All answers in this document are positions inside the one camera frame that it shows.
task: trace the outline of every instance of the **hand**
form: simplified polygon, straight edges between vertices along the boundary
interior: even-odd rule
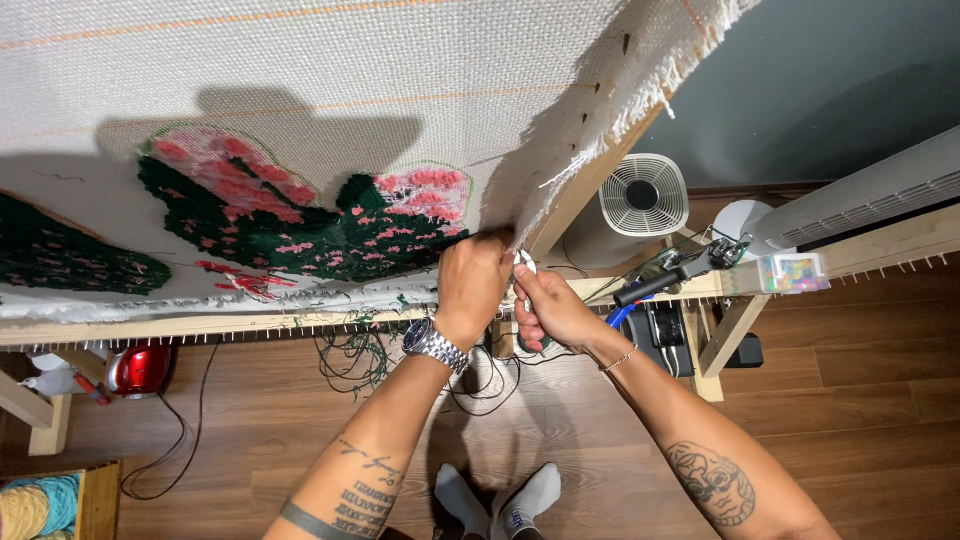
[[[591,353],[598,339],[617,333],[590,311],[560,274],[547,270],[534,274],[518,264],[514,276],[516,321],[530,350],[542,351],[540,340],[549,334],[575,353]],[[523,305],[528,297],[533,303],[533,313]]]
[[[461,351],[469,351],[490,325],[507,291],[514,254],[510,231],[480,233],[446,248],[440,256],[440,308],[437,331]]]

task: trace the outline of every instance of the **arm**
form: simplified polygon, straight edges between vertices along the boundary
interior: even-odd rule
[[[509,233],[478,234],[441,256],[435,326],[461,351],[472,348],[496,314],[513,266],[513,256],[504,256],[510,241]],[[430,356],[404,358],[310,467],[264,539],[379,535],[452,373]]]
[[[634,345],[604,324],[553,272],[518,266],[516,319],[531,347],[549,333],[609,366]],[[534,312],[523,308],[529,295]],[[677,480],[726,540],[839,540],[827,518],[753,437],[635,352],[610,371]]]

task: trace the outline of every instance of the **watch face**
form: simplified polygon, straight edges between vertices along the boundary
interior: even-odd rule
[[[411,351],[423,341],[430,331],[430,319],[420,319],[403,336],[403,350]]]

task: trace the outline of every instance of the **wristwatch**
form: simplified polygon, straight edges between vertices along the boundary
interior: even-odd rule
[[[413,324],[403,336],[403,352],[433,356],[461,375],[467,370],[469,358],[455,345],[440,335],[433,326],[433,317],[424,317]]]

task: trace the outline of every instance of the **white sock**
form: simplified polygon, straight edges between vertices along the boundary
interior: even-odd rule
[[[537,528],[534,518],[560,498],[560,471],[556,463],[547,463],[536,471],[523,490],[500,512],[503,530],[513,539],[526,528]]]
[[[435,491],[440,504],[450,515],[464,524],[464,536],[479,534],[487,538],[487,529],[490,528],[490,516],[487,510],[477,501],[470,491],[467,481],[450,465],[444,463],[437,473],[437,489]]]

